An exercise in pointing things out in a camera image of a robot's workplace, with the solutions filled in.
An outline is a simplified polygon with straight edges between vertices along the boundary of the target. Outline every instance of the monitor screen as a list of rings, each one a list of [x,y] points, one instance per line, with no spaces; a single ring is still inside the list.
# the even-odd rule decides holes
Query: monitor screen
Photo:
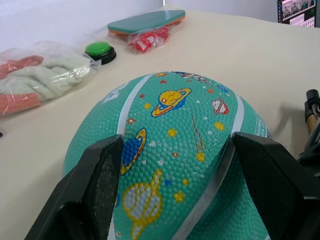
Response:
[[[316,26],[316,0],[279,0],[278,22],[301,27]]]

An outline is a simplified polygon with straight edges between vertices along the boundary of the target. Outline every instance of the table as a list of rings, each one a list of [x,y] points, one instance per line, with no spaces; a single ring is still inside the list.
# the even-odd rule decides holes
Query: table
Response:
[[[0,119],[0,239],[24,239],[61,180],[68,145],[91,108],[145,74],[185,71],[223,83],[297,156],[308,138],[306,91],[320,89],[319,43],[320,29],[188,10],[161,48],[134,55],[113,45],[117,58],[83,88]]]

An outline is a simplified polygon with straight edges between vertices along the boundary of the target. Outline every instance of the red star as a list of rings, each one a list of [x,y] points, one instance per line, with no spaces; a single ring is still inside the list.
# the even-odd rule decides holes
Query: red star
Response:
[[[135,120],[135,119],[133,119],[132,117],[130,117],[129,119],[128,119],[128,124],[133,124],[134,122],[136,122],[137,120]]]

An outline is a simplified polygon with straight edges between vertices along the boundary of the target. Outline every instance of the pebbled ball surface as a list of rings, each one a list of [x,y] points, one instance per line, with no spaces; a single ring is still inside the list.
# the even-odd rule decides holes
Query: pebbled ball surface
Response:
[[[137,89],[125,116],[115,235],[118,240],[170,240],[217,169],[239,103],[229,88],[192,73],[134,79],[109,93],[84,119],[67,151],[64,175],[89,145],[117,134],[123,106]],[[243,109],[241,131],[266,137],[265,124],[244,100]],[[235,156],[187,239],[264,240],[266,235]]]

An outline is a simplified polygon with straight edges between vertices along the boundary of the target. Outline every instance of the green button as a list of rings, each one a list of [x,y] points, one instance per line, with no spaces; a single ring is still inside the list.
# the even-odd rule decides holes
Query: green button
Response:
[[[97,57],[106,54],[110,49],[111,46],[107,42],[97,41],[86,46],[85,53],[90,57]]]

